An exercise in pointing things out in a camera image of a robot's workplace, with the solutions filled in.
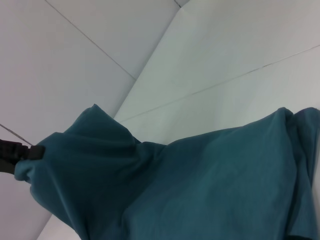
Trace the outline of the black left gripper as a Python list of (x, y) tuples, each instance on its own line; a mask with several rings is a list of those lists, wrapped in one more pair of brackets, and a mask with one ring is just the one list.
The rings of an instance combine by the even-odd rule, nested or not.
[(16, 164), (23, 159), (41, 160), (46, 148), (33, 145), (30, 148), (20, 142), (0, 140), (0, 172), (14, 174)]

